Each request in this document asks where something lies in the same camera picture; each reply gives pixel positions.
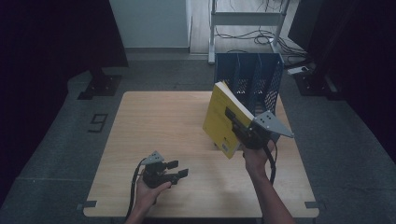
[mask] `book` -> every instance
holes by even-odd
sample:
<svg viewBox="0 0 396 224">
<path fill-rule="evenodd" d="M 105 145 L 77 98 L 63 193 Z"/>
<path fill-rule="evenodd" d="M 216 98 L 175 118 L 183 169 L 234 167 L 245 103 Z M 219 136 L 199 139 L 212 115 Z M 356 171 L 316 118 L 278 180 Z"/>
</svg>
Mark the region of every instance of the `book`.
<svg viewBox="0 0 396 224">
<path fill-rule="evenodd" d="M 240 142 L 233 133 L 233 123 L 225 114 L 227 108 L 246 127 L 254 118 L 245 106 L 236 99 L 227 84 L 217 82 L 210 97 L 203 129 L 224 155 L 230 159 L 239 148 Z"/>
</svg>

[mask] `metal rack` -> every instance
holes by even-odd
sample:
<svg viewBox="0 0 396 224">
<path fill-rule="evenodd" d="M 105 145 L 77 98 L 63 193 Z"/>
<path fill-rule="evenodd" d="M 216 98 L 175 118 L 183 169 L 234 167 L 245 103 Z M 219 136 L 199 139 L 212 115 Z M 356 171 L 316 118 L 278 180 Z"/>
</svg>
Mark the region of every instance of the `metal rack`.
<svg viewBox="0 0 396 224">
<path fill-rule="evenodd" d="M 286 18 L 290 0 L 286 0 L 281 12 L 217 12 L 216 1 L 212 0 L 212 11 L 210 13 L 209 64 L 215 63 L 215 27 L 217 25 L 277 26 L 275 37 L 271 41 L 271 48 L 273 52 L 278 53 L 276 45 Z"/>
</svg>

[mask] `black cable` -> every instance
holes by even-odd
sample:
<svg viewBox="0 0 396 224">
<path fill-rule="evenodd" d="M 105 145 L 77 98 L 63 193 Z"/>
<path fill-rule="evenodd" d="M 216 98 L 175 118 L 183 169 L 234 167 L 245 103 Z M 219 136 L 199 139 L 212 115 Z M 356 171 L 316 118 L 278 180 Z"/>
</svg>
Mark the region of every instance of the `black cable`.
<svg viewBox="0 0 396 224">
<path fill-rule="evenodd" d="M 125 219 L 127 219 L 129 217 L 129 215 L 131 215 L 132 208 L 134 207 L 134 187 L 136 185 L 136 179 L 137 179 L 137 176 L 139 175 L 139 169 L 140 169 L 140 165 L 142 164 L 142 161 L 139 162 L 139 164 L 137 164 L 137 167 L 134 170 L 134 177 L 132 177 L 132 185 L 131 185 L 131 199 L 129 201 L 128 212 L 126 213 Z"/>
</svg>

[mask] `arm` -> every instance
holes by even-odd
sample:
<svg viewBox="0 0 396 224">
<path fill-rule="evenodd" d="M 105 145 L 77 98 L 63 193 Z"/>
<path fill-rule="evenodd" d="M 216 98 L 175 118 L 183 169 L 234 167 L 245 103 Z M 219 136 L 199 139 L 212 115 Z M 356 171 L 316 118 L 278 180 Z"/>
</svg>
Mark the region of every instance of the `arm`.
<svg viewBox="0 0 396 224">
<path fill-rule="evenodd" d="M 275 145 L 270 141 L 268 147 L 272 150 Z M 277 195 L 274 187 L 271 185 L 267 174 L 265 173 L 265 163 L 267 156 L 264 150 L 248 149 L 242 146 L 244 157 L 246 161 L 247 172 L 250 175 L 254 189 L 256 190 L 257 198 L 259 199 L 262 216 L 265 221 L 270 224 L 295 223 L 289 210 L 285 204 L 282 203 Z"/>
<path fill-rule="evenodd" d="M 150 207 L 154 204 L 157 197 L 166 189 L 171 187 L 171 182 L 166 182 L 156 189 L 149 188 L 142 177 L 137 180 L 136 201 L 131 215 L 125 221 L 125 224 L 140 224 L 149 212 Z"/>
</svg>

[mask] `white wall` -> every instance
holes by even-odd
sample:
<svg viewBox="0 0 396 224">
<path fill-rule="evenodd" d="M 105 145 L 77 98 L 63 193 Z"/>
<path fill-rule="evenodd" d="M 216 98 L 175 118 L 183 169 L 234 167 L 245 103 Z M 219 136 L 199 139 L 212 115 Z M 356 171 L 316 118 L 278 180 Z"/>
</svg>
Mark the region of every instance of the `white wall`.
<svg viewBox="0 0 396 224">
<path fill-rule="evenodd" d="M 125 48 L 188 48 L 190 0 L 110 0 Z"/>
</svg>

